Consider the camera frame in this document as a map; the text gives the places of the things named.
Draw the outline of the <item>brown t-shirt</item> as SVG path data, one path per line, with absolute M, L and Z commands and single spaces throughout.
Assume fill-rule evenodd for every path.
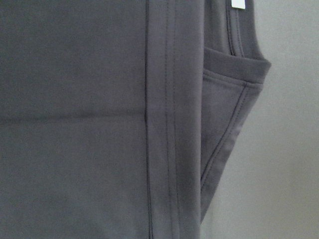
M 3 0 L 0 236 L 197 239 L 270 62 L 252 0 Z

